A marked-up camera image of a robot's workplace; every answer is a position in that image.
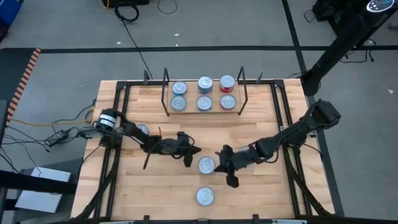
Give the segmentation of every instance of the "black cable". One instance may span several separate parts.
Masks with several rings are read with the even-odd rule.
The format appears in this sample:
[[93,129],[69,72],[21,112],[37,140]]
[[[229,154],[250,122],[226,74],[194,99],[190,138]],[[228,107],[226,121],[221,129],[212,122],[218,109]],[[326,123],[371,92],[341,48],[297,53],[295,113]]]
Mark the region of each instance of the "black cable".
[[145,65],[145,67],[148,69],[148,72],[149,72],[149,76],[150,76],[150,79],[154,79],[154,77],[152,76],[152,73],[150,72],[150,70],[149,70],[149,68],[148,68],[148,65],[147,65],[147,63],[145,62],[145,60],[144,60],[144,57],[142,56],[142,53],[141,53],[141,51],[139,50],[139,47],[137,46],[137,44],[136,44],[136,41],[132,38],[132,35],[130,34],[130,31],[129,31],[129,29],[127,29],[127,26],[126,26],[126,24],[122,21],[122,23],[123,23],[123,25],[124,25],[124,28],[126,29],[126,31],[127,31],[127,33],[129,34],[129,36],[130,36],[130,39],[132,40],[132,42],[134,43],[134,45],[136,46],[136,49],[137,49],[137,51],[138,51],[138,53],[139,53],[139,55],[141,56],[141,59],[142,59],[142,62],[144,62],[144,65]]
[[76,129],[76,130],[77,130],[77,132],[76,132],[76,134],[75,134],[74,137],[65,138],[64,140],[58,142],[57,144],[65,144],[65,143],[71,142],[71,141],[73,141],[74,139],[78,138],[78,133],[79,133],[80,129],[78,129],[77,127],[72,127],[72,128],[70,128],[70,129],[66,130],[66,132],[69,134],[69,132],[70,132],[71,130],[73,130],[73,129]]
[[312,19],[310,19],[310,20],[307,19],[306,14],[307,14],[308,12],[310,12],[310,11],[312,11],[312,9],[308,10],[307,12],[304,12],[304,14],[303,14],[304,19],[307,21],[307,23],[312,22],[312,21],[316,18],[316,16],[314,16],[314,17],[313,17]]
[[[38,142],[38,140],[36,140],[36,139],[30,137],[29,135],[23,133],[22,131],[20,131],[20,130],[18,130],[18,129],[16,129],[16,128],[13,128],[13,127],[11,127],[11,126],[8,126],[8,128],[11,128],[11,129],[13,129],[13,130],[15,130],[15,131],[17,131],[17,132],[23,134],[24,136],[26,136],[26,137],[28,137],[28,138],[30,138],[30,139],[33,139],[35,142]],[[44,145],[41,145],[41,146],[43,146],[43,148],[46,150],[46,152],[50,152]]]
[[[3,138],[5,138],[5,139],[12,139],[11,136],[8,135],[8,134],[5,134]],[[33,144],[45,145],[44,143],[40,143],[41,141],[44,142],[45,140],[26,141],[26,140],[22,140],[22,139],[16,139],[16,138],[14,138],[14,139],[15,139],[17,142],[20,142],[20,143],[23,143],[23,144],[25,144],[25,143],[33,143]],[[6,145],[6,144],[16,144],[17,142],[2,143],[2,144],[5,144],[5,145]]]
[[35,165],[35,167],[36,167],[37,170],[39,171],[39,177],[40,177],[40,175],[42,174],[42,171],[37,167],[37,164],[36,164],[36,162],[33,160],[32,156],[30,156],[29,151],[27,150],[27,147],[26,147],[24,144],[22,144],[22,143],[18,143],[18,144],[20,144],[21,146],[23,146],[23,147],[25,148],[25,151],[26,151],[27,156],[28,156],[29,159],[33,162],[33,164]]
[[75,118],[72,118],[72,119],[58,119],[58,120],[52,122],[52,123],[51,123],[51,127],[52,127],[52,129],[54,130],[54,133],[56,133],[57,131],[55,130],[53,124],[55,124],[55,123],[57,123],[57,122],[60,122],[60,121],[74,121],[74,120],[78,119],[79,116],[82,114],[82,112],[84,112],[84,111],[87,110],[88,108],[91,108],[92,106],[95,105],[96,100],[97,100],[97,99],[94,99],[92,104],[90,104],[90,105],[84,107],[83,109],[81,109],[81,111],[76,115]]
[[0,147],[0,149],[2,150],[2,152],[4,153],[4,155],[7,157],[7,159],[9,161],[6,158],[4,158],[3,155],[0,154],[0,156],[3,157],[3,159],[5,159],[7,161],[7,163],[11,166],[12,172],[14,172],[14,170],[15,170],[18,174],[20,174],[20,172],[18,172],[18,170],[14,167],[14,163],[12,162],[11,158],[7,155],[6,151],[2,147]]
[[286,77],[286,78],[290,78],[290,77],[292,77],[292,76],[294,76],[294,75],[302,75],[302,74],[304,74],[304,73],[306,73],[307,71],[305,71],[305,72],[297,72],[297,73],[293,73],[293,74],[291,74],[291,75],[289,75],[288,77]]
[[[130,6],[130,7],[132,7],[135,10],[136,16],[134,18],[128,19],[128,18],[124,17],[122,14],[120,14],[119,7],[126,7],[126,6]],[[133,1],[119,1],[114,7],[114,13],[118,17],[118,19],[120,21],[122,21],[123,23],[132,23],[132,22],[136,21],[138,19],[138,17],[139,17],[138,8],[133,3]]]
[[4,155],[7,157],[7,159],[10,160],[11,165],[14,165],[14,164],[12,163],[11,158],[7,155],[6,151],[5,151],[2,147],[0,147],[0,149],[2,150],[2,152],[4,153]]
[[165,11],[162,11],[161,9],[160,9],[160,2],[161,2],[162,0],[159,0],[159,2],[157,2],[157,9],[161,12],[161,13],[163,13],[163,14],[173,14],[173,13],[175,13],[175,11],[177,11],[177,9],[178,9],[178,5],[177,5],[177,2],[175,1],[175,0],[173,0],[174,1],[174,5],[175,5],[175,9],[172,11],[172,12],[165,12]]
[[4,157],[4,155],[0,154],[0,156],[11,166],[12,171],[16,171],[18,174],[21,174],[15,167]]
[[273,160],[273,161],[265,161],[265,162],[266,162],[266,163],[273,164],[273,163],[276,163],[276,161],[278,161],[278,159],[279,159],[279,150],[276,151],[276,158],[275,158],[275,160]]
[[99,147],[100,147],[100,146],[98,146],[98,147],[95,148],[91,153],[89,153],[88,156],[86,156],[86,157],[83,159],[83,161],[81,162],[81,164],[83,164],[83,163],[86,161],[86,159],[89,158],[89,157],[92,155],[92,153],[94,153]]
[[[370,40],[370,41],[373,42],[373,44],[374,44],[373,46],[377,46],[377,43],[376,43],[374,40],[372,40],[372,39],[368,39],[368,40]],[[348,56],[351,55],[351,54],[353,54],[355,51],[356,51],[356,50],[353,50],[351,53],[346,54],[346,58],[348,58]],[[370,57],[371,61],[374,62],[374,58],[373,58],[373,56],[372,56],[372,50],[369,50],[369,57]],[[365,50],[365,59],[362,60],[362,61],[348,61],[348,62],[344,62],[344,61],[340,60],[341,63],[364,63],[364,62],[367,62],[367,61],[368,61],[368,50]]]

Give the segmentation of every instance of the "concrete floor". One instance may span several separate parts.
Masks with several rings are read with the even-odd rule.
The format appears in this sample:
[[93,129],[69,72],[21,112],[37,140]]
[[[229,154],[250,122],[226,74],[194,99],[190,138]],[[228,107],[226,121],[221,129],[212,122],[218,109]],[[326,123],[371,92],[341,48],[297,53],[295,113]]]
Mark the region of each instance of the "concrete floor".
[[[314,0],[288,2],[301,46],[327,46],[333,41],[328,24],[308,24],[303,18]],[[140,18],[128,25],[138,46],[293,45],[281,0],[177,3],[178,11],[170,15],[161,14],[153,0],[148,6],[139,6]],[[168,10],[174,5],[172,0],[163,0],[162,6]],[[113,10],[103,9],[97,0],[25,0],[9,32],[0,47],[133,47]],[[372,38],[378,45],[397,45],[398,31],[383,26]],[[303,52],[307,68],[322,53]],[[245,66],[249,78],[261,72],[263,78],[284,78],[300,71],[294,51],[146,52],[143,56],[154,78],[161,77],[164,67],[171,78],[236,74],[240,66]],[[331,101],[343,117],[325,134],[345,215],[398,220],[394,139],[398,135],[398,51],[374,51],[373,56],[373,63],[339,63],[322,80],[315,98]],[[350,56],[350,60],[363,58],[364,52]],[[101,80],[141,79],[144,69],[137,53],[42,54],[14,118],[35,123],[72,118],[96,97]],[[37,139],[52,134],[51,128],[15,122],[11,126]],[[12,130],[7,134],[23,138]],[[3,148],[18,169],[33,167],[22,146]],[[52,147],[50,153],[29,145],[38,166],[81,158],[84,148],[81,139]],[[9,170],[3,162],[0,168]]]

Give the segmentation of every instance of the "black pole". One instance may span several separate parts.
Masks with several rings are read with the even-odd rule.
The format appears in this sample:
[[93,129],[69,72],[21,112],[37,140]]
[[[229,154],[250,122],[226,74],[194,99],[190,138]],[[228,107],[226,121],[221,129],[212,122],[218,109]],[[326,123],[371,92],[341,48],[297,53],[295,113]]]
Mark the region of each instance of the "black pole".
[[77,184],[0,170],[0,187],[37,192],[74,194]]
[[0,187],[0,223],[6,209],[7,187]]
[[374,26],[385,21],[389,11],[395,9],[395,0],[372,0],[347,25],[346,29],[328,47],[315,65],[301,76],[304,93],[313,96],[318,92],[321,79],[364,38]]

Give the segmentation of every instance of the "wooden tabletop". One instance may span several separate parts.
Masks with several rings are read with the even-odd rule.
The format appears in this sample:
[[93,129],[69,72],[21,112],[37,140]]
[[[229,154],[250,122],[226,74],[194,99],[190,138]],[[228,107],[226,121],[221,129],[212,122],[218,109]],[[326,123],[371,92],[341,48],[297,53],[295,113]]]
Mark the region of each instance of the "wooden tabletop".
[[[300,80],[284,81],[292,118],[296,122],[306,112],[307,103]],[[102,109],[112,108],[116,82],[101,82],[94,119]],[[239,90],[241,97],[244,96],[242,86]],[[123,138],[112,220],[142,220],[144,215],[150,215],[152,220],[250,219],[253,214],[260,218],[294,217],[283,156],[279,156],[275,164],[263,163],[237,171],[240,186],[236,189],[226,185],[225,174],[201,175],[197,168],[197,162],[203,156],[212,157],[218,165],[215,152],[220,151],[224,144],[237,151],[259,138],[278,133],[269,85],[248,85],[249,101],[241,116],[226,113],[171,114],[168,117],[160,102],[161,92],[159,86],[131,87],[127,118],[136,124],[147,125],[152,134],[158,134],[160,127],[163,138],[176,138],[177,131],[185,131],[202,151],[194,155],[189,168],[182,160],[152,155],[147,169],[142,170],[146,153],[133,140]],[[280,91],[277,92],[287,126],[282,97]],[[98,142],[99,139],[88,141],[85,156],[98,146]],[[317,147],[315,138],[308,138],[307,144]],[[319,153],[307,146],[303,146],[301,151],[308,188],[329,212],[334,212]],[[82,165],[73,217],[84,209],[98,189],[103,156],[104,149],[99,148]],[[210,187],[215,194],[215,201],[208,207],[200,206],[195,200],[196,191],[203,186]],[[298,187],[296,189],[300,211],[304,213],[302,194]],[[105,214],[107,199],[108,192],[105,192],[102,215]]]

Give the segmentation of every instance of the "silver can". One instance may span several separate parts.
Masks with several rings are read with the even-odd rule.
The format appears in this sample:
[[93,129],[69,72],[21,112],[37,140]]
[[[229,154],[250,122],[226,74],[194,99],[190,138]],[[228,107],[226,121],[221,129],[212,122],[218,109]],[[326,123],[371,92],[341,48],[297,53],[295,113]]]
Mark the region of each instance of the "silver can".
[[141,129],[141,131],[145,134],[149,134],[149,129],[146,125],[144,124],[138,124],[137,128]]
[[233,95],[224,95],[221,97],[220,105],[224,110],[233,110],[236,105],[236,99]]
[[197,202],[201,206],[209,206],[214,201],[214,193],[209,187],[201,187],[197,191]]
[[201,96],[197,99],[198,109],[202,112],[206,112],[211,110],[211,106],[213,106],[213,101],[208,96]]
[[187,107],[187,101],[182,96],[175,96],[172,98],[171,105],[174,111],[181,112]]
[[187,84],[185,82],[175,82],[172,85],[173,93],[176,96],[183,96],[187,92]]
[[198,168],[201,174],[211,174],[213,173],[215,167],[216,162],[213,160],[213,158],[208,156],[202,157],[198,162]]
[[231,75],[223,75],[220,78],[220,90],[223,93],[231,93],[235,86],[235,79]]
[[198,79],[198,90],[201,94],[211,93],[213,90],[213,80],[210,77],[200,77]]

